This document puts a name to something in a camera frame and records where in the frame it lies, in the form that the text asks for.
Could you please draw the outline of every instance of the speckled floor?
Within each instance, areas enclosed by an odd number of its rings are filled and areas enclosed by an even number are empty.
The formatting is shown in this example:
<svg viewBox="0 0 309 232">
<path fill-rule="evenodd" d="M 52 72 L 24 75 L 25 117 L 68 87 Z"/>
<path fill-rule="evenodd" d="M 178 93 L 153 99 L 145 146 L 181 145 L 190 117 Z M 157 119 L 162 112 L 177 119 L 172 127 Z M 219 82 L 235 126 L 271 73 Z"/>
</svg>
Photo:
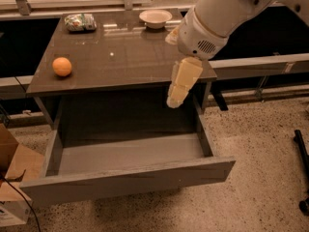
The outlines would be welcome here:
<svg viewBox="0 0 309 232">
<path fill-rule="evenodd" d="M 207 109 L 219 154 L 237 160 L 225 183 L 37 209 L 42 231 L 309 231 L 298 209 L 309 184 L 293 141 L 296 129 L 309 140 L 308 95 Z M 37 117 L 13 121 L 10 131 L 43 152 L 50 128 Z M 37 228 L 31 215 L 27 225 L 0 231 Z"/>
</svg>

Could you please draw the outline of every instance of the open drawer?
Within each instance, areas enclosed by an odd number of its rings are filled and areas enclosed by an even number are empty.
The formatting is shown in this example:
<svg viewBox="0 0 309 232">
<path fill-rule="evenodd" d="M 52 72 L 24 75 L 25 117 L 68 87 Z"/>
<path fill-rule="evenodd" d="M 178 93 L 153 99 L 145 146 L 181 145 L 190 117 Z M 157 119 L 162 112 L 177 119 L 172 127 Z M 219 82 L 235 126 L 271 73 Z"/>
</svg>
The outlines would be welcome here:
<svg viewBox="0 0 309 232">
<path fill-rule="evenodd" d="M 21 189 L 35 206 L 224 182 L 198 102 L 165 106 L 165 89 L 64 96 L 42 175 Z"/>
</svg>

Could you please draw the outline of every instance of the white bowl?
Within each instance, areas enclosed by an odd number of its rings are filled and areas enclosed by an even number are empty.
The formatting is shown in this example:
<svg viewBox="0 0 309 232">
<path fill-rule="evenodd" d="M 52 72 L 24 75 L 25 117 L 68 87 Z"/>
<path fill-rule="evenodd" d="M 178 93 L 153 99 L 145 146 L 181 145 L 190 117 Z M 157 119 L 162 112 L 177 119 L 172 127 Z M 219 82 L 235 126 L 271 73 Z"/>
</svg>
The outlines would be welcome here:
<svg viewBox="0 0 309 232">
<path fill-rule="evenodd" d="M 146 26 L 153 29 L 164 27 L 166 21 L 172 17 L 172 14 L 164 10 L 147 10 L 139 15 L 139 18 L 146 22 Z"/>
</svg>

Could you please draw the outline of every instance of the white robotic arm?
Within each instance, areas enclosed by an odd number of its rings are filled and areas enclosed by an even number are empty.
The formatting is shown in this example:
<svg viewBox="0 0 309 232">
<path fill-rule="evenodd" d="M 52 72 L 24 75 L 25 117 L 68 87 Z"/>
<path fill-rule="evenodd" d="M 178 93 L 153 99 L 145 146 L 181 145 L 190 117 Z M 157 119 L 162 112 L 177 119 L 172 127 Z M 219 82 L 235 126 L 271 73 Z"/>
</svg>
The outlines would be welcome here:
<svg viewBox="0 0 309 232">
<path fill-rule="evenodd" d="M 243 22 L 275 1 L 288 6 L 309 25 L 309 0 L 199 0 L 167 37 L 170 42 L 171 37 L 177 36 L 174 43 L 189 56 L 174 69 L 167 104 L 173 108 L 180 106 L 202 73 L 202 61 L 220 51 Z"/>
</svg>

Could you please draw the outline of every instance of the black wire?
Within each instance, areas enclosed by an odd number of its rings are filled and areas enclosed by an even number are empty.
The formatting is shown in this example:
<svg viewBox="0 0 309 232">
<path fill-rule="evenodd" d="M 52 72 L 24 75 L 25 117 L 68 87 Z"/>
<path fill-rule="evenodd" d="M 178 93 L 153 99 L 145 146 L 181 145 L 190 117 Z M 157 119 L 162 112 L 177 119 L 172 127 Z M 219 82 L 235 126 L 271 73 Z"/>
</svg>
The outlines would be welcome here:
<svg viewBox="0 0 309 232">
<path fill-rule="evenodd" d="M 39 223 L 37 214 L 36 214 L 35 210 L 32 208 L 32 206 L 29 204 L 29 202 L 25 198 L 25 196 L 18 189 L 16 189 L 1 173 L 0 173 L 0 179 L 4 180 L 12 189 L 17 191 L 19 193 L 19 195 L 26 201 L 27 205 L 29 206 L 30 210 L 32 211 L 32 213 L 34 214 L 34 216 L 36 218 L 36 222 L 37 222 L 37 226 L 38 226 L 38 231 L 41 232 L 40 223 Z"/>
</svg>

